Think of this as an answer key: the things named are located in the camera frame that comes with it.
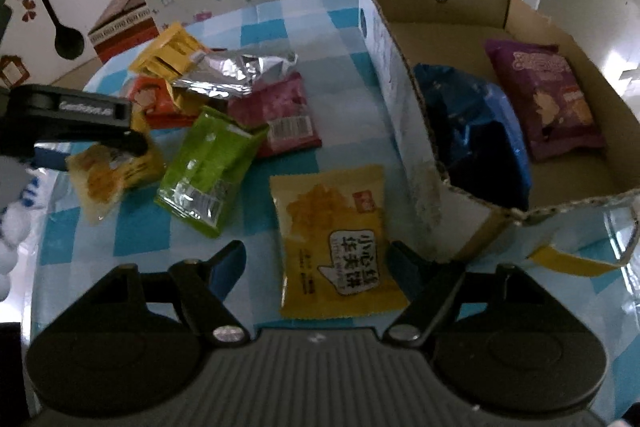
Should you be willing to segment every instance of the blue and white tablecloth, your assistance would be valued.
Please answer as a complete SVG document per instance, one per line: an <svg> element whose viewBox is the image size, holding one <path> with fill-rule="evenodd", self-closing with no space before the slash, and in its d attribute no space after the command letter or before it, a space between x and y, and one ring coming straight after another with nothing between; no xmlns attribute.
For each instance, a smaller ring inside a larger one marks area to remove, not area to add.
<svg viewBox="0 0 640 427"><path fill-rule="evenodd" d="M188 31L209 46L257 45L264 51L292 49L298 53L323 147L254 162L233 216L218 239L204 237L154 204L157 185L130 192L98 227L90 227L68 176L60 174L35 275L35 332L118 264L136 263L141 271L164 271L182 259L208 259L232 239L244 242L247 266L226 306L251 331L263 325L292 325L279 313L280 245L268 184L275 174L384 165L389 238L420 250L420 230L404 171L376 74L357 27L357 6L358 0L283 0L189 26ZM118 93L127 78L127 67L141 48L112 58L86 90ZM155 132L168 160L180 147L184 133ZM81 147L75 144L72 150ZM628 292L620 271L597 279L558 275L537 267L529 272L606 345L610 371L594 411L607 421L613 419L640 397L640 336L635 315L623 309ZM158 311L164 311L160 305ZM381 329L394 316L323 321L322 326Z"/></svg>

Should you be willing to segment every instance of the open cardboard box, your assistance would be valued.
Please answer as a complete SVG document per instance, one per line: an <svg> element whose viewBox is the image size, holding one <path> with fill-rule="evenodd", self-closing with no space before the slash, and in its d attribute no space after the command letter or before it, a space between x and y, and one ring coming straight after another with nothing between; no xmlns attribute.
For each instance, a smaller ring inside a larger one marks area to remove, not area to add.
<svg viewBox="0 0 640 427"><path fill-rule="evenodd" d="M433 240L432 255L466 260L483 251L515 249L524 257L533 253L534 260L552 269L590 276L626 264L624 258L598 263L545 246L562 228L574 227L578 235L595 233L593 222L602 223L603 207L630 206L640 193L640 125L571 36L522 0L359 2L360 29L418 217ZM500 208L450 185L431 145L424 100L413 75L418 63L442 64L497 82L484 52L487 39L558 44L607 139L602 151L579 150L531 162L529 212Z"/></svg>

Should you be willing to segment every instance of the red and brown box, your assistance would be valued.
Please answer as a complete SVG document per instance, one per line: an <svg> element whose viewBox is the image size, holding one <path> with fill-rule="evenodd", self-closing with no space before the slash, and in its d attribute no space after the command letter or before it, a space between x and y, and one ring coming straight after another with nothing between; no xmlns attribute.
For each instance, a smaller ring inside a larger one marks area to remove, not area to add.
<svg viewBox="0 0 640 427"><path fill-rule="evenodd" d="M112 0L89 31L89 40L104 63L158 35L145 0Z"/></svg>

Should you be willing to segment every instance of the silver snack package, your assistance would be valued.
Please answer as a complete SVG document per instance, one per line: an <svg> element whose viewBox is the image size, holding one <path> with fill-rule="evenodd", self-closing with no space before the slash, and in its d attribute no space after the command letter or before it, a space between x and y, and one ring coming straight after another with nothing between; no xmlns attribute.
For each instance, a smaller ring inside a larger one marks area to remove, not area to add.
<svg viewBox="0 0 640 427"><path fill-rule="evenodd" d="M182 87L209 98L228 100L251 94L256 84L272 84L285 78L295 67L298 56L249 55L242 51L196 52L191 55L194 67L178 80Z"/></svg>

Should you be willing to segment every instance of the yellow strap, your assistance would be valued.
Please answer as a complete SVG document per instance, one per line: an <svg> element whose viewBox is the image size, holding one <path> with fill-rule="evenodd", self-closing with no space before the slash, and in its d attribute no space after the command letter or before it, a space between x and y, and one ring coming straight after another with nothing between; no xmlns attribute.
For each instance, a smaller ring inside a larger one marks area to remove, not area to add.
<svg viewBox="0 0 640 427"><path fill-rule="evenodd" d="M604 261L585 259L584 257L556 250L556 248L549 245L534 250L529 255L529 259L549 270L580 277L598 277L624 266L620 263L606 263Z"/></svg>

